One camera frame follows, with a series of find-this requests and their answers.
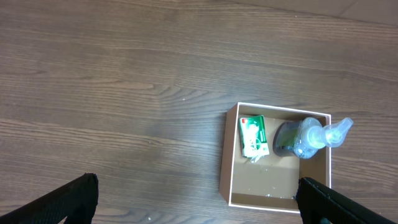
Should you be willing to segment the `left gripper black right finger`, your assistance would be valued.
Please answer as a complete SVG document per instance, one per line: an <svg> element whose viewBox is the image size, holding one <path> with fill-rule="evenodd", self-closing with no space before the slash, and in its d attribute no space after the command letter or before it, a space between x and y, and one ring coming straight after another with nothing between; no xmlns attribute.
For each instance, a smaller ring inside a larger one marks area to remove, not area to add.
<svg viewBox="0 0 398 224"><path fill-rule="evenodd" d="M295 200L303 224L394 224L310 177L299 180Z"/></svg>

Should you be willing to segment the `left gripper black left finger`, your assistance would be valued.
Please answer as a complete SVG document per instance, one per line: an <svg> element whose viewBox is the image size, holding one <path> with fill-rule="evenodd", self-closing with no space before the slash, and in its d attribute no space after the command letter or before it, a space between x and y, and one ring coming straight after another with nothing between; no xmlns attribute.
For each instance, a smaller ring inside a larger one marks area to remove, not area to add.
<svg viewBox="0 0 398 224"><path fill-rule="evenodd" d="M1 216L1 223L82 223L90 224L98 204L96 174L81 177Z"/></svg>

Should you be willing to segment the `clear pump dispenser bottle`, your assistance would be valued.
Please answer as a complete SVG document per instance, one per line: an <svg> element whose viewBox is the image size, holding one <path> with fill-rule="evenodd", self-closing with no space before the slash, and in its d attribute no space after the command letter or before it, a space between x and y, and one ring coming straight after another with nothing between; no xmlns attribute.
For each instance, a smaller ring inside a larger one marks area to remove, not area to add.
<svg viewBox="0 0 398 224"><path fill-rule="evenodd" d="M276 131L272 148L280 157L309 159L324 147L340 147L353 124L351 118L326 126L311 117L286 121Z"/></svg>

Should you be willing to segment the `green soap bar package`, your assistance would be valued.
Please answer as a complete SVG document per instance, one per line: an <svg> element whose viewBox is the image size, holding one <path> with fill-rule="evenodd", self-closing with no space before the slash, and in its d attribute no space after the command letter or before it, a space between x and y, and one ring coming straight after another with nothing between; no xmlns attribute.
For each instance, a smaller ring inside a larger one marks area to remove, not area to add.
<svg viewBox="0 0 398 224"><path fill-rule="evenodd" d="M250 159L250 163L253 164L268 156L269 146L264 116L242 117L239 118L238 124L243 157Z"/></svg>

